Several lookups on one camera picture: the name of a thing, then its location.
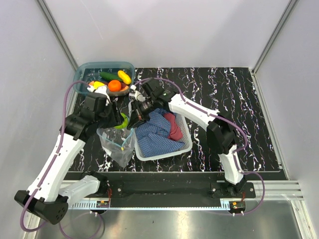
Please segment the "fake yellow banana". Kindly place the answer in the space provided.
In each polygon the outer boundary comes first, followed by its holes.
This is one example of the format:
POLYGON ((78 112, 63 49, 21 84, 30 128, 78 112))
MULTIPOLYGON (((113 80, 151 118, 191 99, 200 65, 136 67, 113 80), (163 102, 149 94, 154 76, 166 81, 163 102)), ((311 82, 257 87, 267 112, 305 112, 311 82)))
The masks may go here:
POLYGON ((126 85, 130 85, 132 82, 131 77, 125 73, 123 70, 119 70, 118 71, 118 77, 126 84, 126 85))

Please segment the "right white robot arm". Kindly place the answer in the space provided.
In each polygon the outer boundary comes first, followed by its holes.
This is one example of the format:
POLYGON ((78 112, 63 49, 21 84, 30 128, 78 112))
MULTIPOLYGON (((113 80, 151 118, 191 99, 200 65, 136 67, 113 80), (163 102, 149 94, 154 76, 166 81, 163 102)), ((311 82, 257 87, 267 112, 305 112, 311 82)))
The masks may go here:
POLYGON ((208 147, 219 156, 225 178, 220 189, 222 195, 235 198, 244 192, 247 179, 237 158, 240 148, 235 142, 236 133, 240 132, 244 144, 248 144, 241 128, 217 111, 186 98, 180 87, 172 81, 169 81, 169 86, 161 86, 159 78, 137 81, 130 86, 129 96, 133 100, 128 129, 137 128, 145 123, 155 109, 164 109, 188 118, 206 131, 208 147))

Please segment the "fake yellow lemon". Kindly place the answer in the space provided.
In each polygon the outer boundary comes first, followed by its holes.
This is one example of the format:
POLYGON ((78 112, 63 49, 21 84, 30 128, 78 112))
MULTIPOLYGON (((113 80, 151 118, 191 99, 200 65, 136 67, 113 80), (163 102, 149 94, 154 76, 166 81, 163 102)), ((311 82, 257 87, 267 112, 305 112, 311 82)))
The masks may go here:
POLYGON ((94 87, 94 89, 97 89, 99 87, 103 87, 103 86, 106 86, 103 82, 100 82, 100 81, 92 81, 90 83, 90 85, 92 85, 94 87))

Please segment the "fake carrot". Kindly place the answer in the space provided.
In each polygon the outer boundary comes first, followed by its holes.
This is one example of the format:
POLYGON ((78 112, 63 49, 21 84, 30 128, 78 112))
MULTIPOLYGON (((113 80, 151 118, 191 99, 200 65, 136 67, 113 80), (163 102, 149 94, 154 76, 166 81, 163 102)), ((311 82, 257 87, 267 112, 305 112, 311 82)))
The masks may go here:
POLYGON ((122 96, 122 95, 125 95, 125 94, 127 94, 128 93, 128 91, 129 91, 129 86, 128 85, 126 85, 125 83, 123 83, 123 82, 121 82, 121 85, 122 85, 122 89, 119 91, 119 92, 111 92, 110 90, 109 90, 109 96, 110 97, 116 97, 116 96, 122 96))

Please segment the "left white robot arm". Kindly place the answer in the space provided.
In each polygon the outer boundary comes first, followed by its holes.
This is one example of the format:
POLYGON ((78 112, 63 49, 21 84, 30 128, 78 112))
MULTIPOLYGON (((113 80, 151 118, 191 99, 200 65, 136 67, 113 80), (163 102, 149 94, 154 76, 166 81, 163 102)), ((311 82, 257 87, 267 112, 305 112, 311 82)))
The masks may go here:
POLYGON ((88 195, 103 197, 108 179, 89 172, 62 189, 60 186, 75 157, 99 128, 112 128, 123 122, 117 103, 107 94, 88 93, 78 113, 64 119, 56 145, 45 166, 27 190, 19 190, 14 200, 29 212, 53 225, 59 223, 68 207, 88 195))

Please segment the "clear zip top bag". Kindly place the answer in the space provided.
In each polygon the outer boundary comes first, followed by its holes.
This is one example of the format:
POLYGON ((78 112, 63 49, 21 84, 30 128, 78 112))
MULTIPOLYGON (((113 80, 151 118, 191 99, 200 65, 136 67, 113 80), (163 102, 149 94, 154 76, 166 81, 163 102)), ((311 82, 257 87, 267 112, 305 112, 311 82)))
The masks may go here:
POLYGON ((98 128, 97 135, 101 146, 108 156, 120 167, 126 167, 133 156, 135 147, 134 130, 126 128, 98 128))

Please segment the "fake orange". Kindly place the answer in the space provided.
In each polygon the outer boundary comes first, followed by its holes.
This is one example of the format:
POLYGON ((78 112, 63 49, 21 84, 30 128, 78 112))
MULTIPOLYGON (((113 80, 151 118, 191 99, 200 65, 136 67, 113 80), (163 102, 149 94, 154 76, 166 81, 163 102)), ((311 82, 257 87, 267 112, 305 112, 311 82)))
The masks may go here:
POLYGON ((111 80, 108 83, 108 88, 111 92, 119 92, 122 89, 122 85, 119 80, 111 80))

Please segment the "fake green cucumber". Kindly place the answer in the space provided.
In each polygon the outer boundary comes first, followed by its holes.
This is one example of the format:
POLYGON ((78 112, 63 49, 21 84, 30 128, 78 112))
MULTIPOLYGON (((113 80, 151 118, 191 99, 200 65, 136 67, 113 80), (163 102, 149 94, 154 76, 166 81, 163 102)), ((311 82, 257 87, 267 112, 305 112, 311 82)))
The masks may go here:
POLYGON ((119 80, 120 82, 122 82, 122 80, 118 77, 118 75, 115 75, 112 73, 100 72, 99 75, 102 79, 104 79, 105 81, 108 81, 108 82, 111 80, 119 80))

